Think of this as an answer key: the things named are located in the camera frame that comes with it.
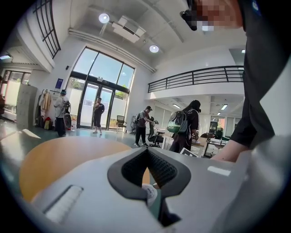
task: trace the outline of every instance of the wall sign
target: wall sign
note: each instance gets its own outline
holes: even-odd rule
[[[58,78],[58,81],[56,82],[55,88],[60,89],[60,87],[62,86],[62,83],[63,83],[63,79]]]

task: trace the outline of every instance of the round table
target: round table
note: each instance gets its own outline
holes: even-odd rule
[[[76,166],[131,148],[120,142],[96,137],[61,137],[46,141],[33,148],[20,168],[19,184],[25,200],[31,201]],[[146,169],[143,183],[150,183]]]

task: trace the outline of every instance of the black shorts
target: black shorts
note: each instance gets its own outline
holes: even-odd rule
[[[93,116],[94,126],[101,127],[101,114],[94,114]]]

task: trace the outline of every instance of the recessed light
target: recessed light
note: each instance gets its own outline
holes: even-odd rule
[[[8,58],[11,58],[11,57],[9,55],[0,56],[1,60],[8,59]]]
[[[221,108],[221,110],[225,110],[227,108],[227,104],[223,105],[223,107]]]
[[[109,22],[109,15],[106,14],[106,13],[102,13],[101,15],[99,15],[99,21],[102,23],[102,24],[106,24]]]
[[[176,108],[180,108],[178,105],[176,105],[176,104],[173,104],[173,106],[175,106]]]
[[[150,46],[150,51],[152,53],[157,53],[159,51],[159,47],[156,45],[152,45],[152,46]]]

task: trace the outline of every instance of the black chair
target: black chair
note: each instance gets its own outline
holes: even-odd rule
[[[150,124],[150,134],[149,136],[147,137],[147,140],[149,140],[149,142],[153,142],[154,144],[150,144],[150,147],[160,147],[160,143],[163,143],[164,141],[164,138],[161,136],[161,135],[157,135],[155,134],[155,130],[154,130],[154,127],[152,124]]]
[[[117,116],[117,119],[116,119],[116,125],[117,125],[117,128],[116,128],[116,133],[118,132],[118,128],[121,127],[121,128],[126,128],[126,125],[127,124],[125,121],[124,121],[124,116]]]

